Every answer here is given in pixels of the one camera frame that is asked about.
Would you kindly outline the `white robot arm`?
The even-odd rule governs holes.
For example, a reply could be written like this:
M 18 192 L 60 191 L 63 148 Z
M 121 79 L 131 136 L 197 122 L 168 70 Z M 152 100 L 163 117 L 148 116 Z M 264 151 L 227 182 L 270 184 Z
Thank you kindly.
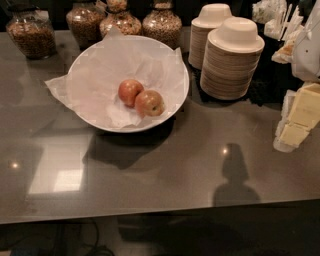
M 294 43 L 291 67 L 304 84 L 288 90 L 283 100 L 273 147 L 285 153 L 298 148 L 320 122 L 320 0 Z

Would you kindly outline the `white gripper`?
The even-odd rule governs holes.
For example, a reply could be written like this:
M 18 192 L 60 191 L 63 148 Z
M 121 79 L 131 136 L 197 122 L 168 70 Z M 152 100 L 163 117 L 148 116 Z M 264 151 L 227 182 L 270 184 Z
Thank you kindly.
M 288 90 L 283 99 L 281 116 L 288 116 L 288 121 L 294 124 L 284 120 L 278 123 L 273 147 L 290 153 L 307 138 L 308 130 L 320 121 L 320 84 L 306 83 L 297 92 Z

